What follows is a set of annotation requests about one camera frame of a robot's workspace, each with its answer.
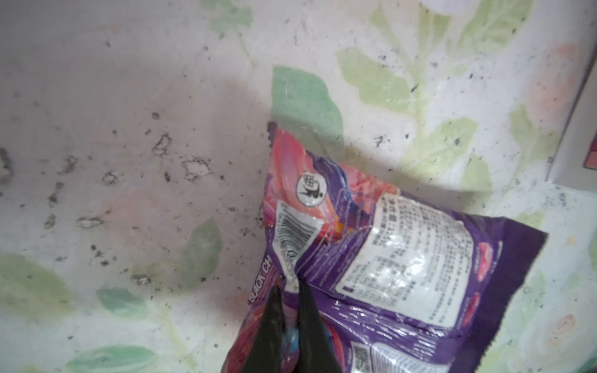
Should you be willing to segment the white paper bag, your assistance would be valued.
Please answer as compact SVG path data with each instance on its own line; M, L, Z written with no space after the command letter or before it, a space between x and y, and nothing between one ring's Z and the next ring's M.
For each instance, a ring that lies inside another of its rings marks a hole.
M591 59L548 173L547 182L596 193L596 56Z

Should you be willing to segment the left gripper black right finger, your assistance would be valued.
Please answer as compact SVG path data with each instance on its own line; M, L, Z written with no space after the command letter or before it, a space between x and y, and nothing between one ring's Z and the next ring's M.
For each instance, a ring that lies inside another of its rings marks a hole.
M299 359L297 372L336 372L341 367L326 335L317 303L305 281L299 282L298 336Z

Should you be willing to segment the purple snack packet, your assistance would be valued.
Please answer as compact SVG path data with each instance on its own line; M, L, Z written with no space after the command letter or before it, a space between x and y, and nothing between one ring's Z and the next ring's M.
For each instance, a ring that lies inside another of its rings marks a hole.
M266 250L223 371L242 372L278 286L280 372L297 372L301 280L342 372L474 371L547 233L437 208L267 130Z

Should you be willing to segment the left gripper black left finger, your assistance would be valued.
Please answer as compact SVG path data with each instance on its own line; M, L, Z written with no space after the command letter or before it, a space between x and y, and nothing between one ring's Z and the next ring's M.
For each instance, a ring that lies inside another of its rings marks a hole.
M281 290L274 286L267 299L253 346L242 372L277 373L281 371L281 340L284 334L284 313Z

